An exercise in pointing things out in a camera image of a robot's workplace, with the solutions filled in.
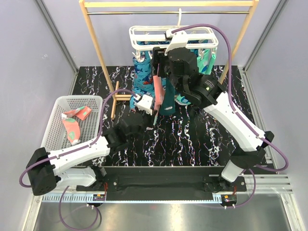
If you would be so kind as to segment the dark teal sock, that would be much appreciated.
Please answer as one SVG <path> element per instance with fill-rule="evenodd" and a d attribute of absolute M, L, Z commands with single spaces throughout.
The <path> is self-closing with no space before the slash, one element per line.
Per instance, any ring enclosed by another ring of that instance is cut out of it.
<path fill-rule="evenodd" d="M 162 116 L 170 116 L 175 113 L 175 89 L 169 79 L 166 79 L 166 89 L 159 114 Z"/>
<path fill-rule="evenodd" d="M 182 96 L 180 93 L 178 93 L 177 91 L 175 91 L 175 102 L 177 102 L 180 105 L 186 105 L 187 104 L 187 100 L 184 96 Z"/>

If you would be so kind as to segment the pink sock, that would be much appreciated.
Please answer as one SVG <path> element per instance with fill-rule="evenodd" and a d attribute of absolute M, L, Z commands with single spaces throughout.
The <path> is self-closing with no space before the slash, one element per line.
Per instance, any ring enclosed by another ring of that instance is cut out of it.
<path fill-rule="evenodd" d="M 164 101 L 165 90 L 163 88 L 161 77 L 155 75 L 153 76 L 153 81 L 154 81 L 154 101 L 153 105 L 151 106 L 151 112 L 153 118 L 153 125 L 155 126 L 160 107 L 162 106 Z"/>
<path fill-rule="evenodd" d="M 67 133 L 67 139 L 71 145 L 78 144 L 81 136 L 79 123 L 75 120 L 75 117 L 81 121 L 84 121 L 91 112 L 92 109 L 87 106 L 82 106 L 80 108 L 61 113 L 62 123 Z"/>

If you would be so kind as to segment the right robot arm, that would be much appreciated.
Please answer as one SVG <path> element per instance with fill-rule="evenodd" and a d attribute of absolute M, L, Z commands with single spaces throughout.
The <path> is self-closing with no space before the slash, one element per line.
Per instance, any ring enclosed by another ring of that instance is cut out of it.
<path fill-rule="evenodd" d="M 191 104 L 213 116 L 238 142 L 218 179 L 218 186 L 231 190 L 239 174 L 260 164 L 266 154 L 271 131 L 256 127 L 232 102 L 219 81 L 198 71 L 197 56 L 187 48 L 155 47 L 151 65 L 153 74 L 169 80 L 175 90 Z"/>

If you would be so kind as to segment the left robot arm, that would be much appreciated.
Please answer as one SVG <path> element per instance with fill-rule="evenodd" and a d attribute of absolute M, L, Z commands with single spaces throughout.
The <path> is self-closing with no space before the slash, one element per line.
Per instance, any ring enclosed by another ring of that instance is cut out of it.
<path fill-rule="evenodd" d="M 153 126 L 156 114 L 156 110 L 150 113 L 137 110 L 95 139 L 56 151 L 48 152 L 44 147 L 36 149 L 26 166 L 33 194 L 40 196 L 56 187 L 73 185 L 100 190 L 104 179 L 97 167 L 88 167 L 73 174 L 68 170 L 89 160 L 129 148 L 133 137 Z"/>

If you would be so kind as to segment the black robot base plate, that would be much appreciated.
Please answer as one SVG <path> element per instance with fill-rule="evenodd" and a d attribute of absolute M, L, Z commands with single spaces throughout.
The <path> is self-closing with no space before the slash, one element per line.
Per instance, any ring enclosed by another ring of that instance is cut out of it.
<path fill-rule="evenodd" d="M 171 202 L 205 203 L 214 195 L 244 193 L 249 173 L 229 183 L 220 176 L 221 167 L 104 167 L 97 168 L 98 179 L 90 186 L 80 182 L 80 192 L 106 191 L 106 200 L 117 203 Z"/>

